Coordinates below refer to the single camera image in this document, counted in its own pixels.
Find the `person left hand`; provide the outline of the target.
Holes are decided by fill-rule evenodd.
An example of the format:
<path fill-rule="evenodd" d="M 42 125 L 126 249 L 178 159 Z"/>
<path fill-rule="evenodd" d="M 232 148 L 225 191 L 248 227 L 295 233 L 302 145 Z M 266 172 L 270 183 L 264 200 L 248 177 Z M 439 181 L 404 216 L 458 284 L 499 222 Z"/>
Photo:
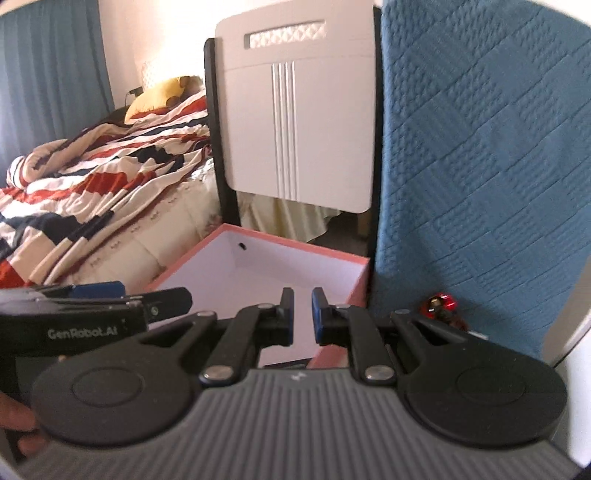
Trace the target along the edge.
<path fill-rule="evenodd" d="M 16 462 L 34 456 L 48 445 L 32 410 L 9 395 L 0 393 L 1 429 L 7 432 L 10 451 Z"/>

